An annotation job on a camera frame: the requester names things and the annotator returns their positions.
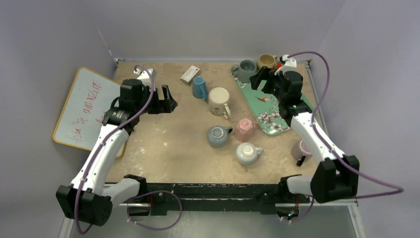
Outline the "grey mug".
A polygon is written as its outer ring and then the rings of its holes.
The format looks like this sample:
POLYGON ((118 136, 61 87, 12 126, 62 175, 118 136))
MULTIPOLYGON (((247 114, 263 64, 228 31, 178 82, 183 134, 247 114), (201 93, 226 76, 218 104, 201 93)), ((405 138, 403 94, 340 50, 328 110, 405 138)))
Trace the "grey mug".
POLYGON ((250 83, 250 77, 257 74, 257 65, 254 61, 246 59, 231 67, 231 73, 240 82, 250 83))

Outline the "tan brown round mug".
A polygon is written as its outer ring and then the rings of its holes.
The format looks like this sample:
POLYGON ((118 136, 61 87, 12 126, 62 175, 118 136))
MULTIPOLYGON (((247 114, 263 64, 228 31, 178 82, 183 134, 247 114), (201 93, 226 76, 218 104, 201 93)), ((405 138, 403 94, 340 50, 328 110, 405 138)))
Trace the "tan brown round mug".
POLYGON ((257 69, 260 70, 263 66, 270 69, 275 68, 277 64, 277 55, 263 54, 257 60, 257 69))

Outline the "blue mug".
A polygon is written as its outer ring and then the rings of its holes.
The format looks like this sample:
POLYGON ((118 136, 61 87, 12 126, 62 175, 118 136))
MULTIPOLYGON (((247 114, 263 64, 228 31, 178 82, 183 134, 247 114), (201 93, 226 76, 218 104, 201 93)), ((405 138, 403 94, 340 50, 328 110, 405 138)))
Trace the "blue mug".
POLYGON ((201 76, 195 77, 192 83, 192 94, 197 99, 208 100, 207 85, 201 76))

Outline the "cream white mug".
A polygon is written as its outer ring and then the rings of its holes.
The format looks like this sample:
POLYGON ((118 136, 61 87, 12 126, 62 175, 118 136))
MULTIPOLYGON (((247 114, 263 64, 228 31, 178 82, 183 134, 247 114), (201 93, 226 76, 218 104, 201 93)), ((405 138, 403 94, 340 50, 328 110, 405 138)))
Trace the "cream white mug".
POLYGON ((209 112, 214 116, 229 119, 231 117, 228 106, 229 99, 230 94, 225 88, 215 87, 211 89, 208 95, 209 112))

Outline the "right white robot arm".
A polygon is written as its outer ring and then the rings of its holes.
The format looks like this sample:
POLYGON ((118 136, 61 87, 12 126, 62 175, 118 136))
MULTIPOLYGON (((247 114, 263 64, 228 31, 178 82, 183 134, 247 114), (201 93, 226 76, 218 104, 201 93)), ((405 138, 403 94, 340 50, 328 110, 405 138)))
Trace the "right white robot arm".
POLYGON ((356 156, 347 156, 319 127, 309 105, 302 100, 303 77, 295 71, 275 73, 266 66, 250 77, 251 88, 258 89, 278 100, 279 114, 304 141, 317 160, 312 177, 294 175, 280 180, 278 195, 285 202, 302 194, 319 203, 354 197, 358 190, 357 172, 360 163, 356 156))

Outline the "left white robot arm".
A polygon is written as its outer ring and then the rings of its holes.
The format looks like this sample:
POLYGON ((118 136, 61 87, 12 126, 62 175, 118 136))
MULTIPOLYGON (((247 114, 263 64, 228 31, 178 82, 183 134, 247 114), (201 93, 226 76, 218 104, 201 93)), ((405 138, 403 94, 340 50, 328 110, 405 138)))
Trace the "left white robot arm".
POLYGON ((153 84, 146 85, 139 79, 126 79, 120 86, 119 96, 104 114, 100 134, 77 176, 67 186, 61 185, 56 198, 66 218, 84 222, 90 226, 103 226, 113 209, 132 199, 141 203, 153 197, 144 177, 125 175, 123 179, 105 186, 106 177, 119 153, 128 140, 140 115, 171 113, 177 102, 168 85, 162 85, 163 99, 153 84))

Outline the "pink faceted mug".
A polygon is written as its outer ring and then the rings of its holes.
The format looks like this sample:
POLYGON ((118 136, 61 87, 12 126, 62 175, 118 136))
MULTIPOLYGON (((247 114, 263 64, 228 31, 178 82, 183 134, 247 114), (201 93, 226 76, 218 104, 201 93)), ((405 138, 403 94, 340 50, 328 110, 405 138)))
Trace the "pink faceted mug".
POLYGON ((257 127, 257 122, 248 118, 241 119, 236 125, 235 138, 240 142, 249 141, 253 134, 254 129, 257 127))

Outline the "blue-grey round mug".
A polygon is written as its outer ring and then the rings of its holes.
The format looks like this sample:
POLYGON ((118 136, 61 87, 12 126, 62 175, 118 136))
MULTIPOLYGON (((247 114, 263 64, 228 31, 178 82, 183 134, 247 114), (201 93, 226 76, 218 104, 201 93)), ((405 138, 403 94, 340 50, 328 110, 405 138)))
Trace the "blue-grey round mug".
POLYGON ((207 141, 212 148, 223 147, 228 140, 229 134, 233 131, 231 126, 215 125, 208 129, 207 141))

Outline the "pale speckled mug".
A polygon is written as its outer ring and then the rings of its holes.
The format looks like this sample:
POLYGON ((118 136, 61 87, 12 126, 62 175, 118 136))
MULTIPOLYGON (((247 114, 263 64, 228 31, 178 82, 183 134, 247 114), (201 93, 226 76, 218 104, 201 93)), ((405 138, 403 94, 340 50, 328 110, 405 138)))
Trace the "pale speckled mug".
POLYGON ((236 148, 236 160, 242 166, 248 166, 257 161, 259 155, 264 152, 264 149, 257 147, 252 143, 244 142, 236 148))

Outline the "green floral tray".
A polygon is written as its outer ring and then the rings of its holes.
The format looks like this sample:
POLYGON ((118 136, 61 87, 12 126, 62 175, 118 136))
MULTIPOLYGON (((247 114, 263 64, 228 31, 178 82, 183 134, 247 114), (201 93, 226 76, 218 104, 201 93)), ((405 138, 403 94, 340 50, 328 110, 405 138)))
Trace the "green floral tray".
POLYGON ((238 77, 238 65, 231 67, 231 74, 239 87, 256 122, 267 135, 277 135, 290 129, 286 121, 280 116, 278 101, 272 94, 262 92, 265 81, 262 81, 257 90, 251 88, 250 83, 241 82, 238 77))

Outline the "white red small box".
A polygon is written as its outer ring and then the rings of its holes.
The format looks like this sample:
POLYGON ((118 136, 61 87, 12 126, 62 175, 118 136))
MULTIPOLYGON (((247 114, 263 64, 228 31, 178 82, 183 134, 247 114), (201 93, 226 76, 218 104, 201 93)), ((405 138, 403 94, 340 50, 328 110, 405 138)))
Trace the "white red small box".
POLYGON ((193 79, 199 76, 200 73, 201 73, 201 70, 198 67, 192 65, 182 74, 182 76, 180 77, 180 80, 181 82, 187 85, 190 85, 193 79))

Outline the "whiteboard with red writing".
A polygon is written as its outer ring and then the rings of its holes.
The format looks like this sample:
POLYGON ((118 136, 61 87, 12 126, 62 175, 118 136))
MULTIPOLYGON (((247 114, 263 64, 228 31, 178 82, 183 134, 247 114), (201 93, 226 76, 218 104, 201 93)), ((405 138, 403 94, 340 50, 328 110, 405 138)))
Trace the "whiteboard with red writing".
POLYGON ((70 88, 52 138, 56 143, 91 151, 104 114, 119 96, 120 84, 81 67, 70 88))

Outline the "black base frame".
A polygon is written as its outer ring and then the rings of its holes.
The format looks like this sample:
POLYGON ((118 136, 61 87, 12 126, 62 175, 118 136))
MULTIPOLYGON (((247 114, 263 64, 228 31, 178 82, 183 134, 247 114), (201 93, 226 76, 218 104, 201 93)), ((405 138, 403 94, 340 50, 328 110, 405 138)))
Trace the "black base frame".
POLYGON ((277 206, 303 205, 305 195, 286 194, 279 184, 148 183, 144 178, 124 178, 103 189, 91 186, 77 191, 74 184, 61 185, 57 200, 68 218, 96 226, 104 225, 119 205, 145 203, 152 216, 168 211, 223 211, 277 213, 277 206))

